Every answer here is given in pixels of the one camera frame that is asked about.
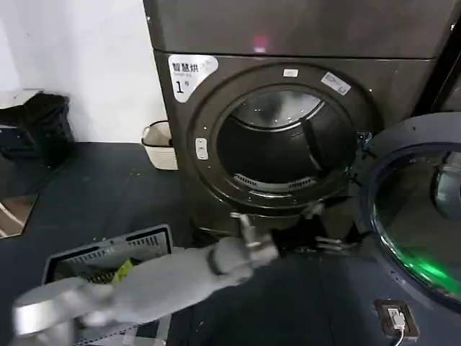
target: number 1 sticker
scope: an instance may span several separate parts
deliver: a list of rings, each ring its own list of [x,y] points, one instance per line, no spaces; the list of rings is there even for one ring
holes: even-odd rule
[[[218,60],[214,56],[172,54],[168,65],[174,98],[185,103],[194,90],[218,69]]]

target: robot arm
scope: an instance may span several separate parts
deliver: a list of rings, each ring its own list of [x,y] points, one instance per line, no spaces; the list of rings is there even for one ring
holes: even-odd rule
[[[268,234],[258,234],[245,215],[243,239],[224,238],[204,249],[188,249],[144,262],[113,285],[70,278],[41,286],[13,305],[13,345],[72,345],[75,321],[86,327],[142,324],[238,285],[254,268],[278,256]]]

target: black object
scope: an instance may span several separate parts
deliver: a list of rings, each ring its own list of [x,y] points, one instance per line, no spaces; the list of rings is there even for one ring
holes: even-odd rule
[[[23,105],[0,110],[0,153],[12,161],[59,165],[72,148],[69,98],[39,92]]]
[[[450,101],[453,89],[457,87],[457,80],[461,72],[461,26],[457,23],[452,27],[452,34],[431,74],[422,94],[415,107],[413,115],[421,115],[432,112],[459,111],[456,107],[447,107],[457,102]]]
[[[419,336],[418,327],[411,316],[410,309],[405,301],[395,301],[390,299],[377,299],[375,308],[380,317],[381,327],[384,333],[389,337],[396,337],[399,331],[394,329],[393,323],[390,320],[388,309],[397,309],[405,316],[405,338],[417,339]]]
[[[310,220],[301,216],[295,226],[288,229],[272,230],[272,239],[282,256],[301,252],[303,249],[312,252],[317,251],[317,241],[315,240],[317,236],[328,237],[322,221],[317,215]]]

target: sticker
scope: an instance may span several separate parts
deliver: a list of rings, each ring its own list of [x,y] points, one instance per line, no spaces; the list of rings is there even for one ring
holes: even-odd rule
[[[283,76],[284,77],[296,78],[298,72],[299,71],[294,69],[294,68],[286,68],[285,70],[283,70]]]
[[[351,86],[348,85],[345,81],[341,78],[335,76],[331,72],[327,72],[325,76],[323,76],[322,83],[331,87],[335,92],[338,92],[341,95],[347,94],[347,92],[351,89]]]
[[[185,103],[194,90],[218,69],[218,60],[214,56],[172,54],[168,66],[174,98]]]
[[[208,148],[206,138],[195,139],[195,153],[199,160],[208,160]]]

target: dryer door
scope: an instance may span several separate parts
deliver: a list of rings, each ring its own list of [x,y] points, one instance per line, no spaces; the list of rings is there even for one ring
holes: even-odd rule
[[[358,228],[372,232],[368,241],[393,279],[432,307],[460,313],[461,113],[381,132],[360,152],[351,181]]]

